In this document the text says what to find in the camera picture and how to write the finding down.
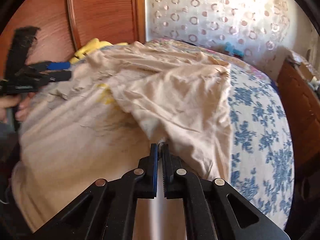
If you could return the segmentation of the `person's left hand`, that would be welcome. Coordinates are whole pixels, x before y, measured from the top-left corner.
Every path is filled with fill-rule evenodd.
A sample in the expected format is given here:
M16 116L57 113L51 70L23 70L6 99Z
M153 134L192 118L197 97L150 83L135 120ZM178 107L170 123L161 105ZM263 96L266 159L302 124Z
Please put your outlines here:
M17 107L17 112L15 113L15 119L17 121L24 121L30 112L30 103L32 98L36 93L28 93L25 98L21 97L21 94L18 95L6 95L1 97L0 102L0 120L1 122L6 123L9 117L9 110L13 107Z

